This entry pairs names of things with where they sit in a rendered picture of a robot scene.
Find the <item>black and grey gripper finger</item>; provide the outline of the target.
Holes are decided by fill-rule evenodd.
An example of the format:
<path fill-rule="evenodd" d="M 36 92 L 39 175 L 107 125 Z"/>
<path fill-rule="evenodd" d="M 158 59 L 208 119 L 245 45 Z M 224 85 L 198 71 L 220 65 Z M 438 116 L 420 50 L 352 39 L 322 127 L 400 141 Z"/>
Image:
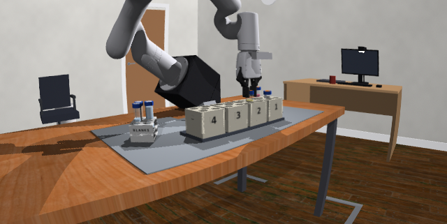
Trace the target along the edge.
<path fill-rule="evenodd" d="M 257 96 L 257 86 L 258 86 L 258 82 L 262 79 L 262 77 L 260 78 L 253 78 L 250 79 L 251 80 L 251 86 L 250 86 L 250 90 L 254 90 L 254 96 Z M 254 82 L 255 81 L 255 82 Z"/>
<path fill-rule="evenodd" d="M 244 79 L 242 76 L 242 67 L 240 67 L 236 80 L 241 84 L 242 97 L 249 98 L 249 79 Z M 246 82 L 245 82 L 246 80 Z"/>

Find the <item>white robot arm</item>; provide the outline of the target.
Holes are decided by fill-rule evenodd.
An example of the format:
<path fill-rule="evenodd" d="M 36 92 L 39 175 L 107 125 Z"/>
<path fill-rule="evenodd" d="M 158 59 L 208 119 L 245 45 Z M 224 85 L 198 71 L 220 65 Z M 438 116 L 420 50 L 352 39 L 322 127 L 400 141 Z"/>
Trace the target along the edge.
<path fill-rule="evenodd" d="M 133 60 L 158 77 L 164 91 L 170 91 L 184 79 L 188 61 L 184 57 L 172 58 L 147 37 L 141 19 L 151 1 L 125 0 L 105 48 L 113 59 L 125 57 L 131 48 Z M 232 22 L 227 16 L 241 8 L 240 0 L 210 1 L 217 7 L 214 25 L 224 38 L 237 40 L 238 50 L 251 52 L 251 59 L 272 59 L 272 53 L 257 52 L 260 50 L 257 13 L 238 13 L 237 21 Z"/>

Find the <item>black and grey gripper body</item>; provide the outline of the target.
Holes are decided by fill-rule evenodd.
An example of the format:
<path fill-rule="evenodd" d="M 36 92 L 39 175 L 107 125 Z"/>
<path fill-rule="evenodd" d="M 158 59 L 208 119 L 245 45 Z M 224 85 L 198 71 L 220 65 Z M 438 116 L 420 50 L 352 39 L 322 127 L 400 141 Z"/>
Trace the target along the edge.
<path fill-rule="evenodd" d="M 237 54 L 236 77 L 242 67 L 244 79 L 259 78 L 261 76 L 261 60 L 251 59 L 251 52 L 240 52 Z"/>

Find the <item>cream bucket adapter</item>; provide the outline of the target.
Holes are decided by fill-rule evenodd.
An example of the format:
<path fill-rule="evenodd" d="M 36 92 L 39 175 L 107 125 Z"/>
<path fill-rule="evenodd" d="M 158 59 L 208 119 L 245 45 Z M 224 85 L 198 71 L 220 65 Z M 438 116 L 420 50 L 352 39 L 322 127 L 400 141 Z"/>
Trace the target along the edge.
<path fill-rule="evenodd" d="M 226 133 L 225 108 L 210 105 L 185 108 L 186 133 L 205 139 Z"/>
<path fill-rule="evenodd" d="M 248 126 L 256 126 L 267 122 L 267 101 L 257 100 L 248 102 L 246 99 L 234 100 L 234 103 L 248 104 Z"/>
<path fill-rule="evenodd" d="M 271 96 L 271 98 L 264 98 L 264 96 L 255 97 L 257 100 L 268 101 L 267 121 L 282 118 L 283 114 L 283 98 Z"/>
<path fill-rule="evenodd" d="M 210 106 L 225 108 L 226 132 L 248 128 L 248 104 L 225 102 Z"/>

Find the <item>water blank tube with white cap dot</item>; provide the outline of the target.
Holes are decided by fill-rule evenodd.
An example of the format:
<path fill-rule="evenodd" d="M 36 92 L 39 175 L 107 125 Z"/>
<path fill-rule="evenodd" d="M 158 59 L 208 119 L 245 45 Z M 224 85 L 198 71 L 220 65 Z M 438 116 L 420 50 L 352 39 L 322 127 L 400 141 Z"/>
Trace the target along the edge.
<path fill-rule="evenodd" d="M 153 119 L 154 118 L 153 105 L 154 105 L 154 102 L 152 100 L 145 101 L 146 119 Z"/>

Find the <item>white tube rack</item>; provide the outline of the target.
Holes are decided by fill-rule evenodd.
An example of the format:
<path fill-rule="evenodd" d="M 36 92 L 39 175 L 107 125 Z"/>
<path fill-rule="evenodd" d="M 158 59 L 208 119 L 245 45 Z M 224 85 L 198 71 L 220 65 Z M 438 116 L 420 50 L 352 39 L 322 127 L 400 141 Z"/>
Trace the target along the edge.
<path fill-rule="evenodd" d="M 153 119 L 143 117 L 142 121 L 133 120 L 129 124 L 129 132 L 131 142 L 155 142 L 158 133 L 156 117 Z"/>

